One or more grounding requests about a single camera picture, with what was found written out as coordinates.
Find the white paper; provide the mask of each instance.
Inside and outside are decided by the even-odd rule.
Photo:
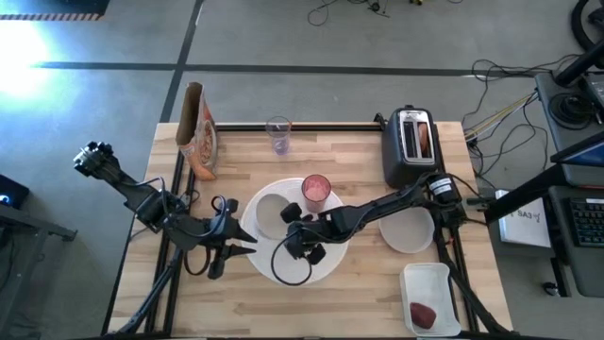
[[[497,190],[495,197],[499,199],[507,193],[505,190]],[[551,247],[543,200],[535,199],[515,212],[500,218],[499,233],[502,242]]]

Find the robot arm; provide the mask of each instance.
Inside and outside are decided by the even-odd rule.
[[[434,241],[442,256],[441,261],[449,267],[451,279],[457,283],[466,303],[470,304],[485,328],[493,333],[509,333],[480,302],[446,250],[443,228],[456,229],[467,218],[455,181],[448,174],[426,173],[409,188],[359,207],[343,206],[321,212],[314,221],[311,215],[300,217],[300,207],[292,203],[281,212],[283,220],[291,223],[284,245],[295,259],[304,258],[310,265],[315,265],[326,255],[322,243],[346,242],[367,223],[412,207],[423,207],[430,211],[436,226]]]
[[[184,251],[197,245],[215,250],[214,261],[208,276],[218,279],[222,276],[225,261],[236,255],[255,252],[254,249],[242,246],[226,246],[229,239],[238,239],[256,243],[257,240],[247,234],[231,215],[237,211],[235,199],[215,197],[212,207],[216,211],[213,218],[195,218],[186,213],[186,205],[177,196],[165,190],[163,179],[160,191],[149,185],[151,181],[138,183],[120,168],[120,163],[113,156],[111,145],[90,142],[74,158],[74,168],[82,175],[93,176],[111,185],[126,198],[124,205],[136,214],[153,232],[165,230],[170,240]]]
[[[425,190],[434,200],[426,198]],[[343,206],[320,212],[316,220],[301,217],[296,203],[290,204],[281,217],[290,223],[285,247],[295,259],[308,258],[318,264],[325,256],[321,243],[344,243],[367,223],[412,207],[424,207],[439,213],[453,213],[458,220],[465,218],[461,197],[455,182],[446,174],[426,173],[412,186],[380,197],[358,207]]]

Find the white plate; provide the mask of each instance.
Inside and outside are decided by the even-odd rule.
[[[302,181],[304,181],[303,178],[287,178],[265,186],[247,203],[240,220],[242,228],[258,240],[256,244],[242,241],[243,247],[256,249],[255,253],[247,255],[249,261],[262,275],[279,284],[282,283],[275,278],[271,271],[271,256],[281,240],[271,240],[260,233],[256,226],[256,205],[267,194],[279,194],[287,198],[291,203],[298,203],[302,209],[302,216],[304,216],[309,212],[306,210],[304,197],[302,196]],[[325,210],[342,205],[340,198],[331,192],[325,203]],[[327,254],[319,264],[312,267],[312,275],[305,284],[318,281],[331,273],[342,261],[348,249],[348,242],[338,245],[323,244],[323,247]],[[309,275],[309,264],[304,259],[294,260],[290,253],[287,252],[287,249],[285,249],[285,246],[281,246],[275,256],[275,270],[280,278],[287,282],[295,283],[302,281]]]

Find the concrete floor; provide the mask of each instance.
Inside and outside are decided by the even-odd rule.
[[[24,312],[43,339],[101,331],[132,220],[105,183],[72,169],[73,156],[89,140],[106,141],[123,168],[142,178],[164,102],[176,97],[166,121],[177,121],[187,82],[207,85],[217,121],[262,121],[275,114],[296,121],[367,121],[406,104],[430,110],[435,120],[457,121],[476,106],[483,85],[469,76],[438,76],[439,70],[468,70],[481,58],[532,66],[580,52],[568,26],[574,2],[567,0],[465,0],[457,6],[427,0],[421,8],[393,0],[390,19],[340,1],[321,27],[306,21],[318,0],[206,0],[198,18],[194,3],[112,0],[96,23],[0,22],[0,43],[8,51],[0,56],[0,171],[31,189],[29,212],[79,230],[72,244],[49,245],[32,283]],[[184,56],[191,65],[397,67],[436,74],[190,71],[182,77],[176,72],[178,87],[171,92],[192,14],[197,28]],[[54,69],[26,67],[55,61],[45,64]],[[494,83],[468,124],[534,86],[529,78]],[[539,103],[527,112],[546,128]],[[481,145],[483,152],[495,153],[521,122],[520,115],[507,120]],[[527,133],[518,131],[516,140]],[[539,173],[544,142],[542,135],[502,157],[489,180],[511,189]],[[548,151],[554,152],[551,141]],[[596,320],[604,300],[576,292],[547,297],[539,283],[552,279],[548,259],[495,251],[516,330],[581,339],[604,332]]]

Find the white container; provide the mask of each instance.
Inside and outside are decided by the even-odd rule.
[[[400,273],[400,291],[403,297],[405,325],[417,336],[445,337],[461,332],[460,323],[453,312],[449,291],[449,267],[443,263],[412,263]],[[411,321],[411,303],[428,306],[436,313],[434,325],[423,329]]]
[[[392,249],[414,254],[432,243],[434,220],[426,208],[405,209],[379,219],[379,232]]]

